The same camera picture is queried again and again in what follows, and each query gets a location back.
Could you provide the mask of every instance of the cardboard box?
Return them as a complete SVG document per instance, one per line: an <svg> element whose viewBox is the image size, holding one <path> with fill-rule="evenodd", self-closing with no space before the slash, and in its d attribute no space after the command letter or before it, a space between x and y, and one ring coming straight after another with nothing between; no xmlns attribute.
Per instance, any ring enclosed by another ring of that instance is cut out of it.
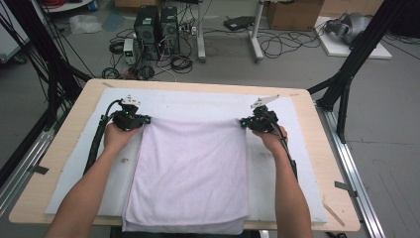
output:
<svg viewBox="0 0 420 238"><path fill-rule="evenodd" d="M359 12L373 16L383 0L325 0L320 16L340 17L343 13Z"/></svg>
<svg viewBox="0 0 420 238"><path fill-rule="evenodd" d="M160 5L160 0L114 0L115 7L123 10L138 11L142 5Z"/></svg>
<svg viewBox="0 0 420 238"><path fill-rule="evenodd" d="M267 21L271 29L312 31L324 0L299 0L291 4L270 3Z"/></svg>

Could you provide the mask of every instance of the cloth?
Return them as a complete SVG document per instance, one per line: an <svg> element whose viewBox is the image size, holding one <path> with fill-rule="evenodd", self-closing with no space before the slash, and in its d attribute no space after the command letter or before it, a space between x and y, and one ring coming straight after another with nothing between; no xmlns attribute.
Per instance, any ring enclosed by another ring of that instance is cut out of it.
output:
<svg viewBox="0 0 420 238"><path fill-rule="evenodd" d="M250 214L245 130L236 119L144 129L123 231L240 234Z"/></svg>

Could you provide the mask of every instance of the white mat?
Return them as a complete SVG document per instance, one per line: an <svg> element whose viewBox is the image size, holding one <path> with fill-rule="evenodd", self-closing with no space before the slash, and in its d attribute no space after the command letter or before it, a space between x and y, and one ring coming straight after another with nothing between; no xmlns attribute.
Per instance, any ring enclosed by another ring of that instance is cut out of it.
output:
<svg viewBox="0 0 420 238"><path fill-rule="evenodd" d="M63 197L81 178L100 115L105 112L113 100L125 98L128 94L142 101L139 113L158 118L189 121L248 117L252 115L250 105L258 98L257 95L242 94L107 88L80 135L73 153L66 162L46 213L56 213ZM308 201L312 222L326 222L326 213L292 100L289 97L280 97L272 101L268 108L277 114L278 123L287 129L290 138L290 154L297 163L299 184ZM116 105L110 111L114 112L116 110L121 110L121 108ZM265 148L261 139L249 130L247 130L246 138L251 206L251 215L248 220L275 221L275 168L272 155ZM131 144L124 152L120 153L119 158L114 163L99 211L100 215L122 215L124 202L136 166L135 157L140 140L140 136L133 138ZM129 160L122 163L122 158Z"/></svg>
<svg viewBox="0 0 420 238"><path fill-rule="evenodd" d="M315 27L331 20L329 17L318 17ZM320 39L322 47L329 57L347 57L350 54L349 46L346 45L341 38L336 37L334 33L324 33L320 28L314 29L315 34L320 32ZM376 48L371 52L369 59L390 60L392 55L387 51L383 45L377 44Z"/></svg>

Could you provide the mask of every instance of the black metal pole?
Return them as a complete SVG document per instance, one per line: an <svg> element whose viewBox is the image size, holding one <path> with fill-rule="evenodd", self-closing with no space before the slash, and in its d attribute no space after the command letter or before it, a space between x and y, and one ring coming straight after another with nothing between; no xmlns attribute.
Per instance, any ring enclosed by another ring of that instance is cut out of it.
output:
<svg viewBox="0 0 420 238"><path fill-rule="evenodd" d="M352 80L391 24L413 1L384 0L366 30L358 37L353 50L340 70L333 77L308 89L309 93L313 94L327 88L322 98L317 100L318 106L324 110L332 111L334 104L341 98L337 133L342 143L346 143L344 132Z"/></svg>

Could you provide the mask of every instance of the forearm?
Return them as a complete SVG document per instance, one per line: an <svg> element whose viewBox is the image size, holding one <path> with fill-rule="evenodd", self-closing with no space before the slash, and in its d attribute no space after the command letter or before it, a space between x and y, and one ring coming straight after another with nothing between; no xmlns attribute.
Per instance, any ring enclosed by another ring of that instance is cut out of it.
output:
<svg viewBox="0 0 420 238"><path fill-rule="evenodd" d="M284 149L272 152L275 175L275 216L278 237L313 237L309 208Z"/></svg>
<svg viewBox="0 0 420 238"><path fill-rule="evenodd" d="M62 201L46 237L87 237L116 157L104 152Z"/></svg>

